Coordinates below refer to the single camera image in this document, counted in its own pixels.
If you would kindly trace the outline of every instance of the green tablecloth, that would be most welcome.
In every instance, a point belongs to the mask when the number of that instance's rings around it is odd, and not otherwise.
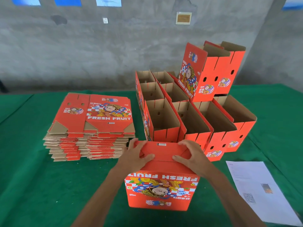
[[[135,92],[82,93],[130,98],[136,136],[145,139]],[[117,162],[86,158],[70,162],[51,160],[42,138],[66,94],[0,96],[2,226],[69,226]],[[230,94],[258,120],[238,151],[226,153],[214,164],[233,184],[226,160],[264,161],[290,205],[302,216],[303,94],[283,85],[233,86]],[[214,190],[201,179],[187,212],[130,208],[122,185],[105,226],[135,225],[231,224]]]

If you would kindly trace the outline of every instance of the person's left hand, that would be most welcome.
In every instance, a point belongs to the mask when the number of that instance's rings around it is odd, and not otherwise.
[[[147,143],[147,141],[140,142],[134,148],[135,141],[138,141],[138,138],[134,138],[129,141],[128,148],[125,147],[123,149],[123,154],[118,159],[118,162],[115,166],[115,168],[121,170],[125,176],[141,170],[141,168],[144,167],[146,163],[148,163],[150,160],[153,160],[154,158],[154,154],[149,154],[144,158],[140,158],[140,151],[142,147]]]

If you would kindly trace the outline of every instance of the blue poster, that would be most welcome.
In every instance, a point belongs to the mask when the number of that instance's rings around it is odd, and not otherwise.
[[[41,5],[39,0],[12,0],[15,5]]]
[[[302,10],[303,0],[286,0],[282,10]]]
[[[57,6],[82,6],[81,0],[55,0]]]
[[[122,7],[121,0],[96,0],[97,6]]]

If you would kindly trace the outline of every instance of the qr code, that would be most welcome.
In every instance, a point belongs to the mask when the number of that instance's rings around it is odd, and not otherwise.
[[[243,195],[244,195],[244,198],[245,198],[246,202],[256,203],[256,201],[255,201],[255,199],[254,199],[254,197],[252,196],[251,193],[243,193]]]

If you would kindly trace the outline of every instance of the forearm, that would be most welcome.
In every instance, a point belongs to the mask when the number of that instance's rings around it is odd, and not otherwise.
[[[214,167],[207,180],[218,194],[234,226],[266,226],[217,168]]]
[[[76,226],[103,226],[110,205],[114,200],[126,175],[118,168],[108,173],[104,182],[85,205],[72,227]]]

